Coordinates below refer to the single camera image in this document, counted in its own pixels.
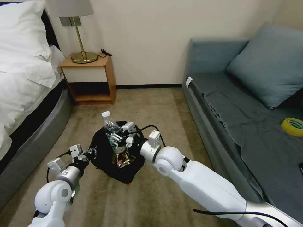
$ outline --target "blue pillow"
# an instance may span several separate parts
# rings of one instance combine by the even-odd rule
[[[265,24],[227,71],[268,108],[303,87],[303,32]]]

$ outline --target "white bedsheet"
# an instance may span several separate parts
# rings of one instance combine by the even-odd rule
[[[11,146],[12,141],[9,136],[63,79],[61,73],[59,73],[59,65],[64,60],[64,56],[55,46],[50,48],[52,55],[48,62],[51,63],[52,74],[49,72],[50,64],[48,63],[48,66],[44,65],[45,61],[38,58],[31,59],[33,64],[27,65],[25,68],[26,72],[35,72],[32,67],[35,64],[36,67],[39,66],[39,76],[37,77],[33,73],[29,75],[8,72],[9,70],[4,71],[4,67],[0,67],[0,159],[3,158]],[[19,56],[18,59],[19,68],[22,68],[25,65],[22,63],[22,57]]]

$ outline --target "beige carpet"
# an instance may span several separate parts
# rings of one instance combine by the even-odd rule
[[[52,150],[0,212],[0,226],[27,226],[34,214],[36,192],[45,184],[46,163],[80,143],[87,148],[103,126],[101,113],[115,120],[134,121],[139,127],[158,126],[168,146],[211,167],[181,88],[119,90],[114,105],[78,106]],[[144,131],[147,137],[151,130]],[[80,180],[81,189],[65,213],[68,227],[213,227],[234,226],[229,220],[196,214],[199,204],[187,197],[169,178],[146,163],[130,186],[109,178],[93,165]]]

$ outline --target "lamp shade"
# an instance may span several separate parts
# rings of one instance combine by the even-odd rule
[[[51,16],[76,17],[94,13],[90,0],[46,0],[47,12]]]

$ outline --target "wooden nightstand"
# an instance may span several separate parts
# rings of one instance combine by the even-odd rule
[[[60,67],[76,105],[114,104],[116,80],[110,56],[87,64],[74,63],[68,56]]]

